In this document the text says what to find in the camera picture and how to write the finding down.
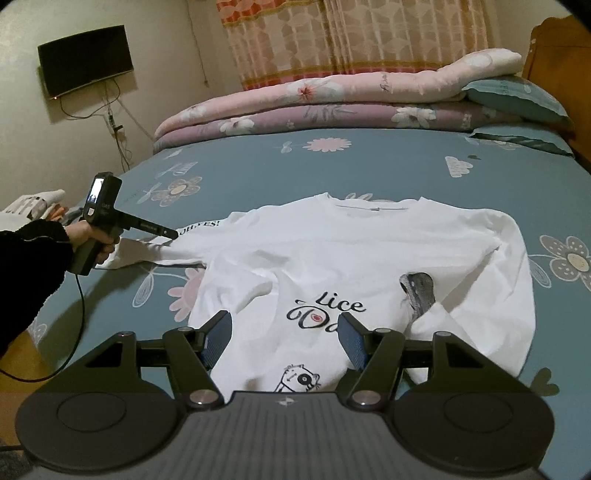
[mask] blue bedsheet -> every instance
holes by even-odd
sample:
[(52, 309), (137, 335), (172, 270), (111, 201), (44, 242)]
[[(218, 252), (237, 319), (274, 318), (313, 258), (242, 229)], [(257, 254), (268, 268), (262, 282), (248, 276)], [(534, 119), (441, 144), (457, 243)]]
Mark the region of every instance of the blue bedsheet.
[[(122, 178), (117, 208), (174, 228), (322, 192), (424, 196), (510, 214), (530, 255), (537, 311), (520, 379), (544, 396), (556, 418), (542, 467), (555, 480), (578, 479), (591, 468), (591, 176), (572, 158), (451, 132), (324, 129), (169, 149)], [(198, 266), (142, 264), (82, 278), (87, 327), (74, 359), (120, 330), (149, 339), (185, 325), (202, 274)], [(67, 275), (31, 327), (52, 365), (72, 348), (80, 307)], [(145, 374), (167, 383), (162, 372)]]

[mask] wall-mounted tv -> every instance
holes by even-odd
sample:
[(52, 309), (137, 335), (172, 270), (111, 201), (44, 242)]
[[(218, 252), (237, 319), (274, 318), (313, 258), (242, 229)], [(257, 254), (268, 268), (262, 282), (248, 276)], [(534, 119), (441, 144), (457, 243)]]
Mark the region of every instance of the wall-mounted tv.
[(37, 50), (52, 98), (134, 69), (123, 25), (60, 38)]

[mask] teal pillow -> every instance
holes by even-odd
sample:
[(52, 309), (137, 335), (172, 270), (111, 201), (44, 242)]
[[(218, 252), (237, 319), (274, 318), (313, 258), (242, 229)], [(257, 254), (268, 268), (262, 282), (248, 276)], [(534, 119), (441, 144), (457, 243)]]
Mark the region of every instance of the teal pillow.
[(486, 125), (475, 128), (470, 137), (523, 145), (558, 155), (573, 155), (558, 133), (536, 124)]
[(463, 89), (472, 102), (527, 120), (572, 128), (560, 102), (535, 83), (515, 75), (503, 75), (468, 83)]

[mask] person's arm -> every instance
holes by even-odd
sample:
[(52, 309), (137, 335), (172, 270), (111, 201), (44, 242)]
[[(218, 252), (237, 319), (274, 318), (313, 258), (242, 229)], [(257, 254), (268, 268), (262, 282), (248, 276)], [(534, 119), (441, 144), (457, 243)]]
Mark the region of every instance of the person's arm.
[(105, 244), (97, 256), (104, 262), (114, 250), (114, 240), (81, 221), (67, 227), (35, 220), (16, 232), (0, 232), (0, 356), (33, 322), (43, 303), (64, 281), (74, 251), (89, 238)]

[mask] shirt sleeve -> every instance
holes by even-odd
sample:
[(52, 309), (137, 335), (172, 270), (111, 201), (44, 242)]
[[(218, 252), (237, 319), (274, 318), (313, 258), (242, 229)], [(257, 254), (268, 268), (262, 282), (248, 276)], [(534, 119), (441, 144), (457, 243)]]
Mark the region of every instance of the shirt sleeve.
[(147, 261), (158, 265), (207, 265), (221, 249), (245, 242), (246, 229), (256, 221), (256, 210), (232, 212), (226, 219), (200, 222), (177, 230), (176, 240), (164, 237), (144, 242), (121, 239), (115, 252), (96, 268), (115, 269)]
[[(510, 216), (488, 210), (491, 235), (499, 247), (445, 299), (411, 324), (415, 340), (432, 340), (439, 330), (452, 332), (513, 376), (525, 363), (535, 331), (530, 268), (519, 227)], [(426, 369), (409, 372), (415, 382)]]
[(72, 257), (72, 245), (58, 222), (35, 220), (16, 232), (0, 232), (0, 271), (4, 279), (0, 296), (2, 304), (14, 313), (3, 316), (0, 322), (0, 355), (60, 287)]

